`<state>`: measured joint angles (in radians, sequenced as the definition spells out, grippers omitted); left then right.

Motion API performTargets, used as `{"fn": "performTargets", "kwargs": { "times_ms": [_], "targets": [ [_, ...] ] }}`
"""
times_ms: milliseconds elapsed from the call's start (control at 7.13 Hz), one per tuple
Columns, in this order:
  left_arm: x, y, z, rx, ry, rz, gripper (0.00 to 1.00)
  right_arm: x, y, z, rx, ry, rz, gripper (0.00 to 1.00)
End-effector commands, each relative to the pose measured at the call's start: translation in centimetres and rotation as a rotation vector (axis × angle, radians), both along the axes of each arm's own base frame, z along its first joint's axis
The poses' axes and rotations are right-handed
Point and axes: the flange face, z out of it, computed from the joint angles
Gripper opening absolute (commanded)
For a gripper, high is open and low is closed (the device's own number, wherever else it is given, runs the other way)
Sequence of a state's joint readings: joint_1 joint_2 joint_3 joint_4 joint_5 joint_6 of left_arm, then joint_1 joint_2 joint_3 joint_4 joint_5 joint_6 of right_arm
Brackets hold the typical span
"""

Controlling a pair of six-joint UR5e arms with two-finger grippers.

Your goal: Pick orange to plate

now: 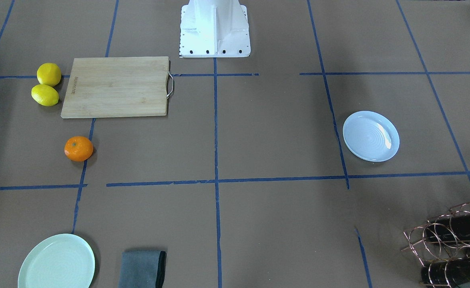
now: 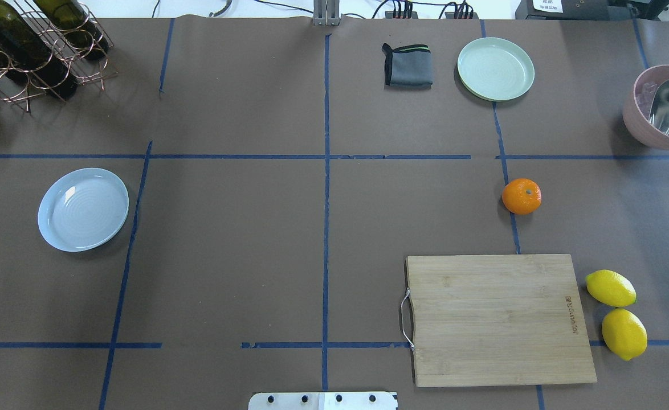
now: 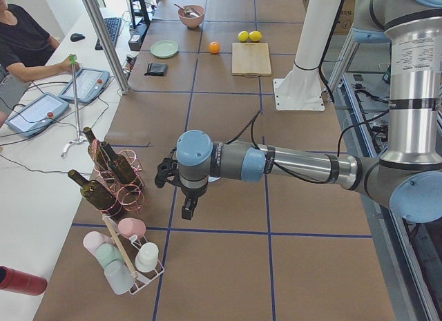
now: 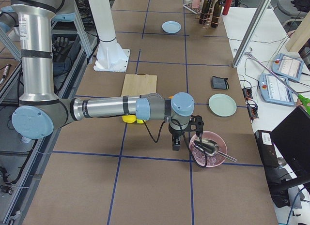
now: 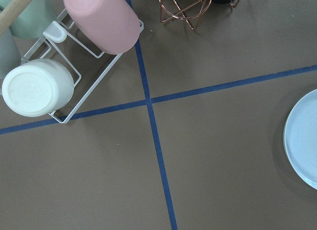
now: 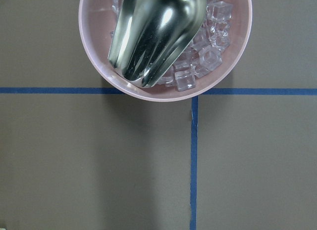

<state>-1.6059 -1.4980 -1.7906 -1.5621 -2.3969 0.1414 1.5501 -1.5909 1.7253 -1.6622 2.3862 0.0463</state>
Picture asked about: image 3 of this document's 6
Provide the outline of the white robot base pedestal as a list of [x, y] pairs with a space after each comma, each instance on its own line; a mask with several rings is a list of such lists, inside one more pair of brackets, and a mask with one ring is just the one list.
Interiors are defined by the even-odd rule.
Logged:
[[274, 79], [277, 110], [323, 111], [320, 65], [344, 0], [309, 0], [294, 65], [283, 79]]

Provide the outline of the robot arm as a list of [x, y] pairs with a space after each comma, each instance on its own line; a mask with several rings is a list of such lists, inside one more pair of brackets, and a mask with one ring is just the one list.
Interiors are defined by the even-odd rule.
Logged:
[[441, 0], [356, 0], [353, 33], [360, 41], [392, 45], [386, 151], [377, 159], [318, 155], [238, 138], [213, 142], [200, 130], [187, 131], [173, 161], [184, 219], [193, 217], [210, 177], [257, 182], [265, 174], [338, 184], [414, 223], [441, 217]]

